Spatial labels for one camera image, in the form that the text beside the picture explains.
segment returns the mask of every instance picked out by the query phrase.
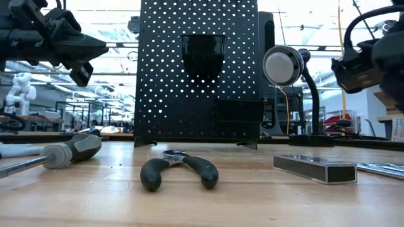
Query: desk lamp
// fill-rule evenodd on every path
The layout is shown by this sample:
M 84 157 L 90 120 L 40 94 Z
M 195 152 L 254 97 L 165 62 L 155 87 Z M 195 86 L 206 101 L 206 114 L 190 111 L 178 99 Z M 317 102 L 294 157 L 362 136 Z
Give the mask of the desk lamp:
M 331 137 L 319 133 L 319 95 L 316 84 L 309 74 L 310 60 L 307 49 L 295 50 L 288 46 L 276 46 L 264 55 L 264 75 L 275 86 L 291 86 L 303 75 L 312 95 L 312 133 L 289 136 L 293 146 L 334 146 Z

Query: metal tool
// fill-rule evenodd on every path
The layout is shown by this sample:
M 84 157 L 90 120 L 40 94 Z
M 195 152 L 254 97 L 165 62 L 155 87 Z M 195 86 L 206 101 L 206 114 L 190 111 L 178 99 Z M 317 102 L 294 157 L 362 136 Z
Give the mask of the metal tool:
M 90 134 L 74 136 L 70 141 L 46 146 L 38 158 L 0 168 L 0 178 L 43 165 L 46 169 L 60 169 L 70 161 L 89 160 L 101 149 L 101 139 Z
M 150 192 L 156 191 L 162 183 L 160 172 L 178 163 L 187 163 L 192 169 L 201 175 L 201 182 L 207 189 L 212 189 L 219 180 L 216 167 L 207 160 L 192 157 L 181 150 L 169 150 L 163 152 L 164 158 L 148 160 L 141 168 L 140 180 L 143 186 Z
M 394 163 L 358 163 L 358 170 L 404 180 L 404 165 Z

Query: yellow cable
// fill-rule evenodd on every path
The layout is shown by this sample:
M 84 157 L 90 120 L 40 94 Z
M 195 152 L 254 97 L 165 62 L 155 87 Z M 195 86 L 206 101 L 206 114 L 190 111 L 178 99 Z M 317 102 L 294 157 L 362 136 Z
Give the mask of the yellow cable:
M 285 100 L 286 100 L 286 113 L 287 113 L 287 117 L 288 117 L 288 123 L 287 123 L 287 128 L 286 128 L 286 135 L 289 135 L 289 123 L 290 123 L 290 113 L 289 113 L 289 101 L 288 101 L 288 96 L 286 95 L 286 93 L 283 91 L 282 88 L 278 89 L 285 95 Z
M 341 28 L 341 1 L 338 0 L 338 31 L 340 34 L 340 44 L 341 44 L 341 54 L 344 54 L 343 51 L 343 42 L 342 42 L 342 28 Z M 347 112 L 347 102 L 345 99 L 345 92 L 342 90 L 342 119 L 345 119 L 345 114 Z

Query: lamp head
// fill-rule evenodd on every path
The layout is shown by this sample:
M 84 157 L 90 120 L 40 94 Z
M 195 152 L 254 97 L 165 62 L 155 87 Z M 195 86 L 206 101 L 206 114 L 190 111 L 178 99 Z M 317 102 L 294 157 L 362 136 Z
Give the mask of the lamp head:
M 275 86 L 293 85 L 303 73 L 310 56 L 306 49 L 297 51 L 288 46 L 272 47 L 264 55 L 264 75 Z

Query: lamp base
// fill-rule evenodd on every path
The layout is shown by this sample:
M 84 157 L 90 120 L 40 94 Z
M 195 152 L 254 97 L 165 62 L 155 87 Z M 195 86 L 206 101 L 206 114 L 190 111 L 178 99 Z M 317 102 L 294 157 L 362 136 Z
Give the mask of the lamp base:
M 289 136 L 291 146 L 332 147 L 334 142 L 331 136 L 304 134 Z

